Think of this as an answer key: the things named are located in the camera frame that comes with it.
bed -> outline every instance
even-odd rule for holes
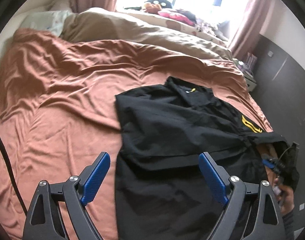
[[[114,174],[121,135],[115,95],[169,76],[212,88],[272,131],[224,46],[100,8],[69,15],[60,37],[18,29],[0,63],[0,136],[25,205],[39,181],[65,181],[106,151],[111,167],[87,210],[105,240],[118,239]],[[70,239],[77,239],[61,208]],[[21,239],[24,221],[0,154],[0,223]]]
[[[175,31],[179,31],[182,33],[186,33],[189,35],[197,36],[199,38],[202,38],[206,41],[212,41],[215,44],[221,45],[226,47],[226,43],[217,38],[214,35],[211,35],[209,33],[205,32],[199,32],[196,27],[189,26],[185,23],[178,22],[169,18],[162,17],[160,15],[156,14],[149,14],[142,11],[136,11],[136,10],[125,10],[125,9],[119,9],[117,10],[119,13],[124,13],[127,15],[131,15],[137,19],[140,19],[142,21],[145,21],[151,25],[166,27]]]
[[[71,10],[69,0],[27,0],[11,17],[0,33],[0,60],[11,44],[14,32],[20,27],[25,18],[32,13],[46,12],[52,8],[55,10]]]

white pillowcase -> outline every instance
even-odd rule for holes
[[[20,28],[31,28],[38,31],[50,31],[57,37],[63,30],[65,19],[70,11],[35,12],[28,15],[20,25]]]
[[[64,11],[64,10],[68,10],[68,11],[72,12],[72,10],[70,8],[70,1],[69,0],[58,0],[50,8],[50,11]]]

wrinkled fabric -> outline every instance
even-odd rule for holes
[[[69,42],[124,40],[161,46],[200,59],[232,60],[231,51],[214,36],[198,33],[195,28],[158,15],[124,12],[113,13],[102,8],[91,8],[70,15],[65,20],[62,38]]]
[[[249,0],[241,23],[228,43],[233,57],[245,60],[247,53],[252,53],[259,41],[259,34],[267,20],[272,0]]]
[[[122,147],[115,200],[124,240],[206,239],[223,208],[200,172],[200,153],[208,152],[230,176],[260,184],[268,177],[256,145],[276,143],[279,156],[289,147],[211,89],[174,77],[117,95],[116,108]],[[247,218],[247,211],[240,213],[230,240],[240,240]]]
[[[0,65],[0,137],[26,206],[39,181],[66,181],[106,151],[110,170],[87,210],[102,237],[117,240],[114,176],[121,136],[115,95],[164,83],[168,76],[212,88],[272,130],[231,61],[120,40],[73,44],[47,31],[17,30]],[[62,215],[70,239],[77,239],[64,205]],[[24,221],[0,153],[0,223],[20,239]]]

blue gripper pad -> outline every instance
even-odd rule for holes
[[[263,165],[267,166],[269,169],[273,170],[275,168],[275,165],[273,163],[270,163],[268,160],[262,160]]]
[[[199,155],[199,168],[214,199],[223,206],[226,206],[229,201],[226,193],[226,185],[204,153]]]
[[[110,167],[110,156],[105,153],[101,158],[100,162],[93,169],[89,178],[86,180],[83,186],[83,194],[80,202],[82,205],[86,206],[88,203],[94,200],[99,187],[105,178]]]

gray sleeve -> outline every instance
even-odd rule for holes
[[[285,231],[286,231],[286,240],[294,240],[294,230],[293,230],[293,222],[294,222],[294,212],[291,211],[285,216],[282,217],[284,221]]]

